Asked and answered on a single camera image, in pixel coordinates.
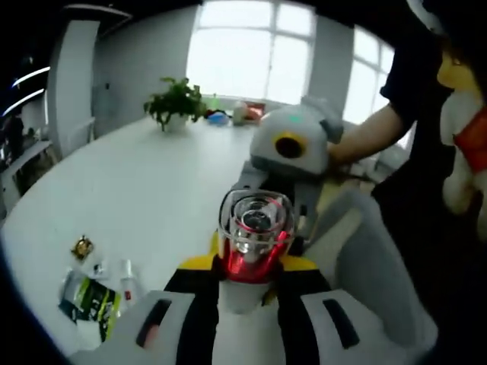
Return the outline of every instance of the potted plant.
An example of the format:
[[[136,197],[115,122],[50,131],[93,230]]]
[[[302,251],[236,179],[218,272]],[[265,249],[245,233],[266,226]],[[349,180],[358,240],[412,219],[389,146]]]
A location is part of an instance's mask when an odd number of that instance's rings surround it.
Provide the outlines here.
[[[196,122],[205,114],[206,105],[201,101],[199,86],[190,87],[188,78],[181,81],[162,78],[161,81],[169,83],[169,89],[165,93],[152,94],[144,103],[144,111],[161,124],[163,132],[181,129],[189,117]]]

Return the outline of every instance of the yellow circular eye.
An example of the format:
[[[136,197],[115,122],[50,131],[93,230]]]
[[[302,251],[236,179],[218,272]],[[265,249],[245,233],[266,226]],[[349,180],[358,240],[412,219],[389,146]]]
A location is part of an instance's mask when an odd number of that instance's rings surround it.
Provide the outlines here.
[[[274,138],[274,147],[281,156],[293,159],[306,153],[307,142],[296,133],[283,132]]]

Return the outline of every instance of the stuffed toy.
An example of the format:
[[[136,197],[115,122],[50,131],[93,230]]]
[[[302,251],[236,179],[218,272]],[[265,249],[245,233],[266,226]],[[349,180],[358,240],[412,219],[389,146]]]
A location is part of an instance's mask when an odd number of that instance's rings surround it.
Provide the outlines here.
[[[441,141],[456,148],[443,200],[454,214],[463,214],[476,192],[482,192],[477,232],[487,241],[487,106],[472,70],[451,52],[443,53],[438,81],[454,89],[441,110]]]

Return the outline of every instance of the green leaves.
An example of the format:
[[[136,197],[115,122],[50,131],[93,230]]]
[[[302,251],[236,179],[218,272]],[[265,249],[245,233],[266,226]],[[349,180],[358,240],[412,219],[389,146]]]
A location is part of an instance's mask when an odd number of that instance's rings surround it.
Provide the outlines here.
[[[174,78],[161,78],[161,81],[169,83],[169,89],[165,93],[152,94],[143,107],[146,114],[161,124],[162,130],[173,114],[191,116],[191,120],[196,122],[206,113],[206,105],[201,101],[199,86],[189,87],[188,78],[181,81],[176,81]]]

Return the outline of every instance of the window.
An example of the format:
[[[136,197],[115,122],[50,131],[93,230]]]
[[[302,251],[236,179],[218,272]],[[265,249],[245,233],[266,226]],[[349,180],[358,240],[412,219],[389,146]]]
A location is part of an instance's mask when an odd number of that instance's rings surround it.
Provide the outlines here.
[[[300,103],[314,44],[312,9],[290,2],[208,1],[187,76],[207,95]]]
[[[380,95],[393,64],[394,51],[384,41],[366,31],[355,28],[352,72],[343,119],[360,124],[372,113],[389,103]],[[398,144],[406,148],[411,133]]]

